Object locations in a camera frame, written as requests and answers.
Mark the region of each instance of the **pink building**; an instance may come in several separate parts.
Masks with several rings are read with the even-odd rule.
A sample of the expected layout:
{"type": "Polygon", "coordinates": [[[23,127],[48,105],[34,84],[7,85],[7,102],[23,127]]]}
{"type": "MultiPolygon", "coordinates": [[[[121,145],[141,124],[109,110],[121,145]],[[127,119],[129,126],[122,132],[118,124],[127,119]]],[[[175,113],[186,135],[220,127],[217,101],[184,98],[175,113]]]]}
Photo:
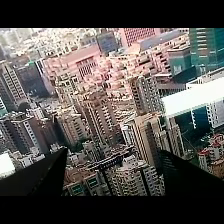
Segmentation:
{"type": "Polygon", "coordinates": [[[137,40],[155,36],[155,28],[120,28],[121,43],[123,47],[130,47],[137,40]]]}
{"type": "Polygon", "coordinates": [[[48,58],[43,61],[49,79],[54,82],[56,77],[69,74],[82,81],[86,75],[92,74],[97,66],[96,58],[101,55],[98,45],[88,46],[67,55],[48,58]]]}

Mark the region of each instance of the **green building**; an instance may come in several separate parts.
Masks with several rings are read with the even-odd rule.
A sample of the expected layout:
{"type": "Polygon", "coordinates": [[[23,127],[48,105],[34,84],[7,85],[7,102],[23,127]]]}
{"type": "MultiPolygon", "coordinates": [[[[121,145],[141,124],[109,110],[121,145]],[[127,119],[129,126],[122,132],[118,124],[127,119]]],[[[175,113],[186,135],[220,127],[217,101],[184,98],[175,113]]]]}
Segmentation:
{"type": "Polygon", "coordinates": [[[168,50],[172,76],[191,68],[191,52],[189,46],[179,46],[168,50]]]}
{"type": "Polygon", "coordinates": [[[224,67],[224,28],[190,28],[189,36],[191,63],[198,75],[203,67],[206,72],[224,67]]]}

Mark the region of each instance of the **black pointed object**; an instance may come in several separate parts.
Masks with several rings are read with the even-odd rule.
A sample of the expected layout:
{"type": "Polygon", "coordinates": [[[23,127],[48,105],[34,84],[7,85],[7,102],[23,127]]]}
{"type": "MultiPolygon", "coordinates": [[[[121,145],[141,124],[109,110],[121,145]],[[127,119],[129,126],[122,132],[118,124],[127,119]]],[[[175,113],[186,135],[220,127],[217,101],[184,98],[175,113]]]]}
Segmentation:
{"type": "Polygon", "coordinates": [[[0,196],[61,196],[67,160],[66,148],[0,181],[0,196]]]}
{"type": "Polygon", "coordinates": [[[161,151],[166,196],[224,197],[224,182],[168,151],[161,151]]]}

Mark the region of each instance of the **dark triangular shape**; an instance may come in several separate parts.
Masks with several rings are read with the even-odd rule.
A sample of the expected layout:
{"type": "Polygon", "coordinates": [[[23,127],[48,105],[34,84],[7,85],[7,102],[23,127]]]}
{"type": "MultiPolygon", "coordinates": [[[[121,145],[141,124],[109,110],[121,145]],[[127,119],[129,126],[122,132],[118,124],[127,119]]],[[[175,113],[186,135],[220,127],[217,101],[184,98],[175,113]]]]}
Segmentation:
{"type": "Polygon", "coordinates": [[[224,182],[170,152],[162,151],[166,196],[223,197],[224,182]]]}
{"type": "Polygon", "coordinates": [[[62,149],[1,180],[0,196],[61,195],[66,159],[62,149]]]}

